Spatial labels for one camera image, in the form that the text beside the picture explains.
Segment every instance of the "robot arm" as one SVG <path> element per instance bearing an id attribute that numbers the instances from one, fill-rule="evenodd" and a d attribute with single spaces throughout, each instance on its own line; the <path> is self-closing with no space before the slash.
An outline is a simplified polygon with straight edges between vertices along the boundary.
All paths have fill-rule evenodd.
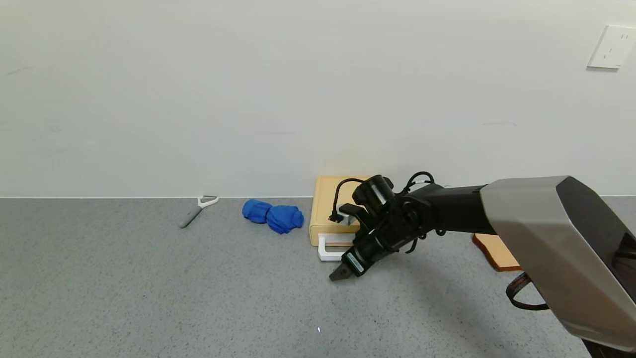
<path id="1" fill-rule="evenodd" d="M 358 186 L 353 199 L 364 208 L 340 212 L 361 228 L 330 279 L 361 276 L 433 230 L 497 234 L 592 356 L 636 357 L 636 240 L 594 191 L 569 176 L 447 189 L 422 174 L 430 184 L 413 192 L 414 178 L 398 194 L 380 175 Z"/>

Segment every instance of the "white wall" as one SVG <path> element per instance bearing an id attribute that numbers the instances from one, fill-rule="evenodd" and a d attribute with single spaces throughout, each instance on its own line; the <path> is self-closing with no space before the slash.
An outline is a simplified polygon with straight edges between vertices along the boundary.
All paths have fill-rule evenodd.
<path id="1" fill-rule="evenodd" d="M 0 196 L 306 196 L 318 174 L 636 194 L 633 1 L 0 0 Z"/>

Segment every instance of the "white handle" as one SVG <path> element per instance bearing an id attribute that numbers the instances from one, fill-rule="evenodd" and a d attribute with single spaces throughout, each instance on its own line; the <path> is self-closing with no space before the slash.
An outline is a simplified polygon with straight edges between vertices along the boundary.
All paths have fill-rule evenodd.
<path id="1" fill-rule="evenodd" d="M 328 252 L 326 243 L 351 246 L 355 234 L 318 234 L 318 257 L 321 261 L 340 261 L 345 252 Z"/>

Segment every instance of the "black cable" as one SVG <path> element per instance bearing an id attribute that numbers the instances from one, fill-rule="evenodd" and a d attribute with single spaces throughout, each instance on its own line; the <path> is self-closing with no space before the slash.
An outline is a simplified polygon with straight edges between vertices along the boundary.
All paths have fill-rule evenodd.
<path id="1" fill-rule="evenodd" d="M 340 219 L 336 222 L 342 221 L 342 215 L 338 214 L 338 209 L 336 208 L 338 206 L 338 194 L 340 193 L 340 187 L 342 186 L 342 184 L 349 183 L 349 182 L 363 183 L 364 180 L 349 178 L 349 179 L 344 179 L 343 181 L 340 182 L 340 184 L 338 184 L 338 186 L 336 187 L 336 195 L 333 198 L 333 210 L 331 210 L 331 216 L 329 218 L 331 221 L 336 221 L 338 217 L 340 217 Z"/>
<path id="2" fill-rule="evenodd" d="M 402 189 L 402 192 L 400 194 L 406 194 L 411 190 L 411 187 L 415 185 L 415 178 L 417 178 L 420 175 L 425 175 L 428 176 L 429 179 L 428 180 L 424 180 L 424 183 L 429 183 L 429 184 L 435 184 L 435 179 L 433 178 L 433 175 L 430 174 L 427 171 L 418 171 L 417 173 L 413 174 L 411 176 L 411 178 L 408 180 L 408 182 L 406 183 L 406 186 L 404 187 L 404 189 Z"/>
<path id="3" fill-rule="evenodd" d="M 616 257 L 622 257 L 624 259 L 636 260 L 636 252 L 634 252 L 634 251 L 619 251 L 619 252 L 616 252 Z"/>
<path id="4" fill-rule="evenodd" d="M 631 270 L 633 270 L 633 271 L 636 271 L 636 266 L 631 266 L 631 265 L 629 265 L 629 264 L 628 264 L 628 263 L 626 263 L 626 262 L 623 262 L 623 261 L 614 261 L 614 263 L 615 263 L 615 264 L 621 264 L 621 265 L 623 265 L 623 266 L 626 266 L 628 269 L 631 269 Z"/>

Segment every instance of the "black strap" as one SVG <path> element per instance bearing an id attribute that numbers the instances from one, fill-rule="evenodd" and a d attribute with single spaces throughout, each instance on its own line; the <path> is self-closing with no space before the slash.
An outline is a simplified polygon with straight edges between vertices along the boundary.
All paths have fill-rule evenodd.
<path id="1" fill-rule="evenodd" d="M 515 300 L 515 296 L 517 295 L 517 293 L 519 293 L 530 282 L 532 282 L 532 280 L 530 279 L 528 274 L 526 274 L 524 272 L 524 273 L 520 274 L 519 276 L 517 276 L 517 278 L 515 278 L 508 285 L 508 287 L 506 287 L 506 296 L 508 296 L 508 299 L 510 300 L 510 303 L 512 303 L 513 306 L 515 306 L 517 308 L 521 308 L 523 310 L 529 310 L 529 311 L 549 310 L 550 307 L 548 307 L 548 305 L 546 305 L 545 303 L 543 303 L 543 304 L 527 304 L 527 303 L 522 303 L 522 302 L 519 302 L 519 301 Z"/>

